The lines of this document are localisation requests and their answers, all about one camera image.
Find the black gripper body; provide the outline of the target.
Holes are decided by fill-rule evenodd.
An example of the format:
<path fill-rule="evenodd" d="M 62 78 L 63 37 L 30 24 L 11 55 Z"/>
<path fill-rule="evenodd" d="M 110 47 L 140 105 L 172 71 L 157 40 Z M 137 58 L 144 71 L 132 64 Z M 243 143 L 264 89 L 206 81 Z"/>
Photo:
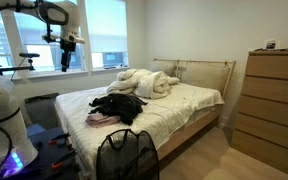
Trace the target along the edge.
<path fill-rule="evenodd" d="M 75 51 L 76 44 L 74 42 L 61 40 L 60 48 L 63 50 L 61 57 L 62 71 L 66 72 L 70 65 L 71 53 Z"/>

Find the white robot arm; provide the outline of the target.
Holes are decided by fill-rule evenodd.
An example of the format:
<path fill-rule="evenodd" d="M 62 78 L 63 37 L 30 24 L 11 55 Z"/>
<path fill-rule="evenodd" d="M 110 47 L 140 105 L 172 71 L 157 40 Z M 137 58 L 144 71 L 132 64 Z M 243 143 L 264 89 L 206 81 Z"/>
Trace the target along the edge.
<path fill-rule="evenodd" d="M 71 54 L 76 45 L 85 42 L 79 35 L 80 8 L 68 0 L 0 0 L 0 11 L 3 10 L 31 15 L 48 27 L 61 27 L 58 35 L 46 33 L 42 39 L 60 44 L 63 72 L 70 66 Z M 38 155 L 28 138 L 20 106 L 11 93 L 11 85 L 0 74 L 0 180 L 20 173 Z"/>

